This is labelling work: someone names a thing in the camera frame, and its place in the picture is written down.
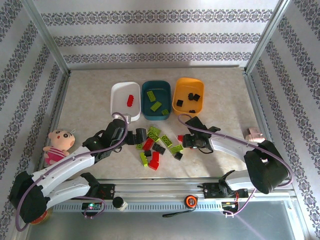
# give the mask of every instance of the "lime green brick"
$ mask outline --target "lime green brick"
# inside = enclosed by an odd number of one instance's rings
[[[162,115],[163,115],[163,116],[166,116],[166,115],[169,114],[168,109],[162,110],[161,112],[162,112]]]
[[[142,144],[137,144],[137,145],[135,146],[135,148],[138,149],[138,150],[142,150],[142,147],[143,147]]]
[[[153,131],[149,131],[148,133],[148,137],[151,138],[153,141],[158,142],[159,141],[159,137],[158,135],[155,134],[155,132]]]
[[[172,154],[176,154],[177,152],[182,151],[184,148],[182,147],[181,144],[177,145],[177,146],[173,146],[172,148],[170,148],[170,152]]]
[[[140,158],[142,160],[143,166],[148,167],[148,160],[147,160],[147,157],[145,156],[144,152],[140,153]]]
[[[159,136],[160,133],[161,133],[161,130],[158,129],[158,128],[156,128],[156,127],[154,127],[154,126],[151,126],[151,127],[149,128],[149,130],[148,130],[148,133],[150,133],[150,132],[154,132],[157,136]]]
[[[158,110],[158,108],[161,107],[161,105],[162,105],[162,103],[157,101],[155,104],[152,105],[152,107],[150,107],[150,109],[155,112]]]
[[[167,148],[172,146],[172,141],[167,137],[167,135],[163,135],[160,137],[161,141],[166,145]]]
[[[153,91],[147,91],[146,94],[148,95],[149,100],[150,100],[151,103],[156,100],[156,96],[154,95]]]

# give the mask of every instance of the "work surface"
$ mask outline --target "work surface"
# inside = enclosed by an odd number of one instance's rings
[[[113,120],[110,95],[114,84],[133,81],[141,87],[146,81],[165,80],[171,85],[173,96],[176,81],[182,77],[203,81],[204,104],[198,117],[208,128],[216,126],[224,133],[244,138],[248,127],[258,126],[240,68],[78,70],[72,71],[58,123],[59,129],[75,129],[76,141],[69,152],[99,130],[105,130]],[[165,121],[148,121],[141,114],[139,120],[129,125],[129,130],[135,133],[136,128],[150,126],[161,129],[161,134],[166,134],[173,146],[180,144],[178,135],[189,133],[173,112]],[[197,149],[185,148],[181,161],[166,150],[160,155],[158,170],[154,171],[143,166],[140,152],[134,145],[125,145],[120,153],[113,152],[80,173],[90,172],[98,179],[220,177],[230,170],[246,169],[241,160],[226,153],[203,154]]]

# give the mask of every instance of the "pink plush doll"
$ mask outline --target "pink plush doll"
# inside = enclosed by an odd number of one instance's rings
[[[53,165],[59,162],[61,159],[69,156],[69,150],[75,143],[75,136],[68,131],[55,130],[50,132],[48,135],[51,139],[52,146],[45,146],[43,151],[47,152],[44,154],[45,162],[49,165]]]

